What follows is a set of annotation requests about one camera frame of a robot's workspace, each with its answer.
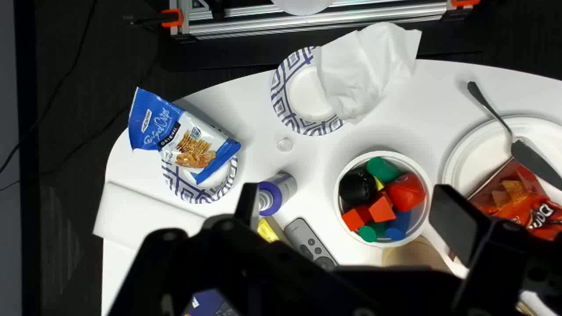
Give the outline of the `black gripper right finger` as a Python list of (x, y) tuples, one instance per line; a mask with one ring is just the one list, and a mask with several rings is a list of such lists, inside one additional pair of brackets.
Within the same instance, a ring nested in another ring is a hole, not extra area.
[(489, 240), (519, 249), (526, 236), (517, 224), (482, 214), (449, 184), (433, 186), (430, 224), (465, 266)]

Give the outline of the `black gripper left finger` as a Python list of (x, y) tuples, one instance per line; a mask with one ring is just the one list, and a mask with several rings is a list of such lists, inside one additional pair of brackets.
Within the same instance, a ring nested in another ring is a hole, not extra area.
[(240, 196), (233, 212), (233, 217), (254, 229), (258, 224), (258, 184), (245, 182), (240, 189)]

